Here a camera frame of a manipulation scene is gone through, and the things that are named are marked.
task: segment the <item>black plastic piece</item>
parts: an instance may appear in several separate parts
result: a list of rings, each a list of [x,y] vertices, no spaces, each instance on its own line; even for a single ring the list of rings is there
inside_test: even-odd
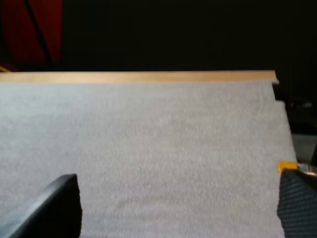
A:
[[[63,175],[2,217],[0,238],[78,238],[81,221],[77,175]]]

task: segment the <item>gray carpet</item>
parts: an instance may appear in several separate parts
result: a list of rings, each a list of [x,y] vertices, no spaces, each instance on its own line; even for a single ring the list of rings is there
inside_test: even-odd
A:
[[[0,214],[77,173],[83,238],[283,237],[279,160],[269,81],[0,87]]]

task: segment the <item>red object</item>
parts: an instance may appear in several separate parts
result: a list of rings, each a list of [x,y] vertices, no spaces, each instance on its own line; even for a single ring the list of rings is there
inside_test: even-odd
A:
[[[29,0],[53,62],[60,62],[62,0]],[[14,62],[46,62],[23,0],[0,0],[2,30]]]

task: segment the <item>wooden trim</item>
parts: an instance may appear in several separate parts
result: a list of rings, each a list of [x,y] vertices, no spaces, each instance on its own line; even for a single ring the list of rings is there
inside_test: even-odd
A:
[[[275,80],[266,71],[177,71],[177,72],[17,72],[0,74],[0,82],[27,83],[106,83],[159,81],[242,81]]]

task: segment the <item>yellow clip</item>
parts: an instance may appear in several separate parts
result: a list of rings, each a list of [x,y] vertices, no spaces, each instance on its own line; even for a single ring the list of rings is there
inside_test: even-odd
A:
[[[278,162],[278,171],[281,173],[283,169],[296,170],[298,169],[296,162],[290,161],[279,161]]]

